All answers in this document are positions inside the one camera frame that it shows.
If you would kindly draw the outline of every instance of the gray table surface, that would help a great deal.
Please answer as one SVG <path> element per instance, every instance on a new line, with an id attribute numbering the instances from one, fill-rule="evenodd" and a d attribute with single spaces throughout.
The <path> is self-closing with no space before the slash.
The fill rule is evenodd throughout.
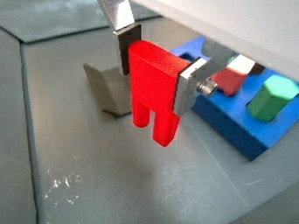
<path id="1" fill-rule="evenodd" d="M 19 40 L 0 29 L 0 222 L 35 223 Z"/>
<path id="2" fill-rule="evenodd" d="M 167 49 L 196 36 L 144 22 L 144 38 Z M 108 29 L 23 52 L 40 223 L 230 223 L 299 181 L 299 124 L 250 163 L 191 111 L 167 148 L 152 125 L 100 111 L 81 65 L 117 64 Z"/>
<path id="3" fill-rule="evenodd" d="M 135 19 L 157 14 L 132 3 Z M 108 26 L 97 0 L 1 0 L 0 26 L 23 42 Z"/>

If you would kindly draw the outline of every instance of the blue block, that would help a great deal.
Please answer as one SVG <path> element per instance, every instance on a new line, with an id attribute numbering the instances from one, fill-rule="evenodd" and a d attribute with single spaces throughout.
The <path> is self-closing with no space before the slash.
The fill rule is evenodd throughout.
<path id="1" fill-rule="evenodd" d="M 193 59 L 203 57 L 201 41 L 203 36 L 176 47 L 172 53 L 191 55 Z M 278 73 L 268 68 L 259 75 L 250 74 L 234 96 L 226 96 L 220 91 L 211 98 L 200 95 L 192 108 L 250 161 L 276 143 L 299 118 L 299 97 L 287 104 L 272 122 L 259 121 L 247 111 L 247 103 L 274 74 Z"/>

